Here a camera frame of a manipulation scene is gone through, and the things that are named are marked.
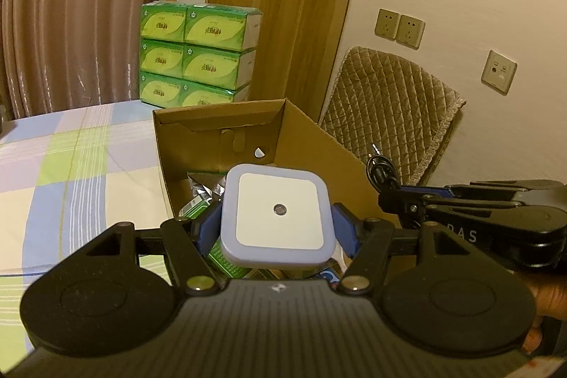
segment tissue pack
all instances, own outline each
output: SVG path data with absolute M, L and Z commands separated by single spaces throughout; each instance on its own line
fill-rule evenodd
M 140 44 L 140 70 L 162 76 L 183 76 L 185 47 L 174 42 L 142 39 Z
M 140 35 L 147 39 L 183 42 L 187 6 L 177 2 L 150 2 L 142 6 Z
M 237 90 L 252 79 L 256 51 L 232 52 L 185 45 L 183 79 Z
M 244 101 L 249 86 L 238 91 L 140 72 L 140 100 L 162 108 L 213 105 Z
M 242 52 L 258 45 L 262 12 L 216 4 L 189 5 L 185 42 Z

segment plaid bed sheet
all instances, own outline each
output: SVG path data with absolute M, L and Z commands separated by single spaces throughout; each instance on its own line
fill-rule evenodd
M 0 135 L 0 370 L 31 345 L 19 319 L 26 287 L 118 221 L 168 218 L 152 121 L 140 101 L 10 122 Z M 166 278 L 163 259 L 143 265 Z

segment curtain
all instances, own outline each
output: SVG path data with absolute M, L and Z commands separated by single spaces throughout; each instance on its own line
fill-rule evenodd
M 16 118 L 138 97 L 150 0 L 2 0 L 0 100 Z

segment finger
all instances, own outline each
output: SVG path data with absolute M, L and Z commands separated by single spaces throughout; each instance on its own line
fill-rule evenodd
M 520 275 L 534 295 L 538 315 L 567 320 L 567 277 Z
M 543 320 L 542 316 L 535 316 L 534 323 L 532 323 L 532 327 L 538 328 L 541 326 L 541 321 Z
M 542 334 L 540 329 L 531 329 L 524 340 L 522 349 L 525 353 L 531 354 L 534 352 L 541 344 Z

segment wall plate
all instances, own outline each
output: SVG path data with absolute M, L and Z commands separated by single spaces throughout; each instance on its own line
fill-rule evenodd
M 424 29 L 425 22 L 423 20 L 402 15 L 400 18 L 400 26 L 398 26 L 398 33 L 396 34 L 396 40 L 414 49 L 418 49 L 421 44 Z
M 491 50 L 488 54 L 487 63 L 484 65 L 481 81 L 506 95 L 510 90 L 517 67 L 517 63 Z
M 398 29 L 399 22 L 400 14 L 398 12 L 380 9 L 380 12 L 378 12 L 378 18 L 376 19 L 374 34 L 385 37 L 386 39 L 394 39 L 396 37 L 396 30 Z

